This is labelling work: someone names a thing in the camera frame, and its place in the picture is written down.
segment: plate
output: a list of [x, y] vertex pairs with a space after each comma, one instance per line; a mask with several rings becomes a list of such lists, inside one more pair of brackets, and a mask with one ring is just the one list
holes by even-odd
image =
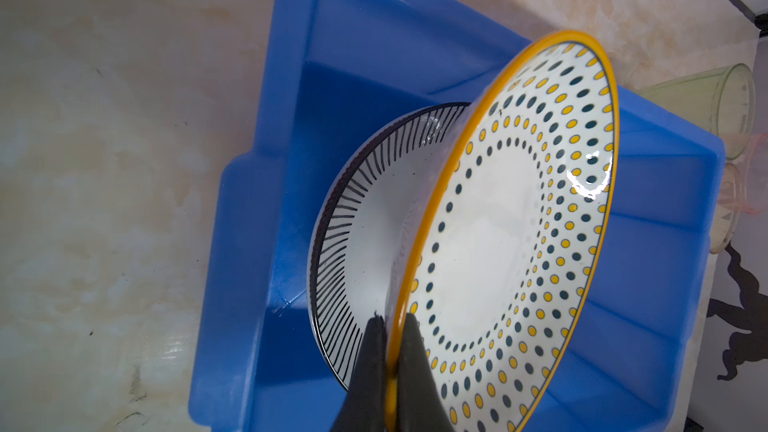
[[315, 340], [348, 388], [368, 320], [382, 315], [403, 220], [436, 151], [469, 104], [411, 112], [344, 165], [312, 232], [307, 265]]
[[571, 340], [605, 234], [618, 156], [605, 52], [575, 31], [531, 44], [445, 140], [392, 267], [390, 375], [411, 312], [456, 430], [520, 431]]

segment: blue plastic bin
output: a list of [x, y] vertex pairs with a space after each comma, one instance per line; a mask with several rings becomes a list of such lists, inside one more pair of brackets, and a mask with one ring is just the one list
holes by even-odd
[[[254, 148], [221, 179], [190, 416], [214, 432], [328, 430], [344, 398], [306, 312], [332, 180], [371, 134], [473, 101], [528, 40], [454, 0], [275, 0]], [[709, 248], [723, 143], [625, 89], [604, 249], [525, 427], [662, 430]]]

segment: marble countertop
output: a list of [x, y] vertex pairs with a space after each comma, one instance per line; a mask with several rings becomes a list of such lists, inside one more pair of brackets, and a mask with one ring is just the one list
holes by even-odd
[[[639, 88], [735, 62], [727, 0], [460, 0], [582, 29]], [[0, 0], [0, 428], [187, 416], [219, 178], [250, 148], [273, 0]]]

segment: clear plastic cup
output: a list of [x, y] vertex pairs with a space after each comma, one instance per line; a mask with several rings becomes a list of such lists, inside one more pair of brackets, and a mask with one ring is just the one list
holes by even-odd
[[663, 82], [638, 94], [723, 139], [729, 160], [744, 151], [755, 115], [755, 83], [743, 63]]
[[741, 201], [744, 194], [744, 183], [739, 170], [733, 164], [725, 164], [723, 181], [720, 183], [720, 194], [715, 206], [715, 217], [710, 228], [710, 254], [719, 254], [736, 230], [739, 211], [726, 207], [724, 204], [735, 204]]
[[733, 198], [718, 196], [717, 202], [735, 212], [762, 213], [768, 205], [768, 133], [752, 136], [733, 164], [741, 174], [743, 193]]

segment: yellow rim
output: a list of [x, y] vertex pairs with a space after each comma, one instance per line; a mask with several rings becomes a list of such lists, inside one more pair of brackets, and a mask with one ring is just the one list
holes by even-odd
[[498, 77], [496, 77], [494, 82], [486, 90], [485, 94], [476, 101], [477, 106], [475, 107], [474, 112], [472, 113], [472, 117], [469, 118], [464, 131], [456, 141], [456, 144], [453, 147], [451, 155], [448, 158], [448, 161], [445, 167], [443, 168], [442, 172], [440, 173], [440, 177], [435, 185], [435, 188], [432, 190], [432, 196], [429, 198], [429, 202], [424, 212], [424, 216], [422, 217], [422, 222], [418, 226], [418, 232], [416, 234], [416, 239], [413, 242], [411, 254], [408, 257], [405, 276], [403, 277], [402, 284], [400, 287], [400, 293], [398, 294], [398, 298], [397, 298], [397, 305], [395, 308], [395, 317], [392, 320], [392, 331], [390, 332], [389, 348], [387, 349], [387, 371], [389, 373], [390, 380], [388, 382], [389, 387], [387, 391], [388, 400], [386, 401], [386, 404], [385, 404], [386, 426], [389, 428], [390, 431], [395, 429], [395, 424], [397, 419], [397, 400], [396, 400], [397, 390], [396, 389], [390, 390], [390, 389], [396, 388], [396, 380], [394, 379], [397, 376], [397, 361], [400, 355], [400, 344], [402, 342], [402, 330], [405, 325], [406, 314], [408, 312], [407, 310], [408, 300], [411, 294], [410, 284], [413, 283], [413, 279], [416, 276], [416, 268], [418, 267], [419, 259], [421, 257], [421, 252], [424, 249], [424, 244], [426, 243], [429, 229], [432, 226], [432, 222], [435, 220], [435, 215], [437, 214], [437, 210], [440, 206], [440, 202], [442, 201], [443, 194], [446, 192], [446, 189], [448, 188], [448, 181], [453, 175], [455, 165], [458, 162], [458, 160], [462, 157], [462, 154], [464, 153], [464, 148], [466, 147], [469, 140], [472, 138], [472, 134], [477, 129], [477, 126], [479, 125], [480, 121], [484, 118], [486, 111], [493, 104], [498, 94], [500, 94], [503, 91], [504, 86], [513, 77], [513, 75], [519, 72], [520, 69], [523, 68], [523, 66], [527, 64], [531, 59], [533, 59], [537, 54], [543, 52], [549, 47], [555, 46], [563, 42], [580, 43], [581, 45], [589, 48], [600, 60], [600, 63], [602, 64], [603, 69], [605, 70], [605, 74], [606, 76], [608, 76], [607, 78], [608, 78], [608, 86], [610, 87], [610, 99], [613, 103], [613, 114], [614, 114], [613, 168], [611, 169], [611, 173], [610, 173], [610, 185], [608, 187], [608, 204], [606, 205], [605, 214], [603, 215], [603, 225], [602, 225], [602, 230], [600, 232], [598, 250], [596, 251], [594, 255], [594, 260], [592, 261], [591, 271], [590, 271], [589, 279], [587, 280], [587, 285], [586, 287], [584, 287], [584, 296], [581, 298], [581, 302], [579, 303], [578, 310], [576, 311], [576, 315], [574, 317], [573, 325], [571, 325], [571, 329], [568, 332], [568, 336], [565, 338], [565, 342], [563, 343], [563, 347], [562, 347], [562, 350], [560, 351], [560, 355], [555, 359], [554, 365], [552, 366], [552, 371], [550, 372], [549, 376], [544, 382], [544, 385], [542, 386], [541, 391], [539, 392], [538, 396], [534, 400], [533, 405], [530, 407], [530, 409], [527, 411], [527, 413], [523, 417], [523, 420], [521, 421], [518, 427], [518, 432], [520, 432], [523, 429], [523, 427], [526, 425], [528, 420], [531, 418], [531, 415], [533, 414], [534, 410], [536, 409], [536, 406], [538, 406], [539, 401], [544, 396], [543, 392], [549, 386], [549, 383], [552, 380], [552, 377], [554, 376], [554, 372], [558, 369], [558, 366], [560, 365], [560, 360], [562, 360], [565, 349], [568, 347], [568, 344], [571, 341], [573, 330], [576, 328], [576, 324], [579, 320], [579, 317], [581, 316], [581, 309], [584, 306], [584, 303], [586, 302], [590, 285], [592, 284], [592, 277], [594, 276], [595, 267], [598, 264], [600, 252], [603, 247], [603, 239], [605, 237], [605, 228], [608, 225], [608, 216], [610, 215], [610, 207], [611, 207], [611, 203], [613, 201], [613, 196], [614, 196], [614, 183], [616, 181], [616, 168], [618, 164], [617, 159], [618, 159], [618, 148], [619, 148], [619, 106], [618, 106], [619, 100], [618, 100], [618, 89], [616, 87], [616, 79], [614, 78], [614, 71], [613, 71], [613, 68], [610, 66], [610, 61], [608, 60], [608, 56], [606, 55], [602, 46], [600, 46], [600, 43], [598, 43], [590, 35], [585, 34], [583, 32], [579, 32], [577, 30], [563, 30], [562, 32], [556, 32], [548, 36], [545, 36], [540, 40], [532, 43], [528, 47], [526, 47], [525, 50], [523, 50], [523, 52], [519, 53], [512, 60], [512, 62], [510, 62], [504, 68], [504, 71], [502, 71], [498, 75]]

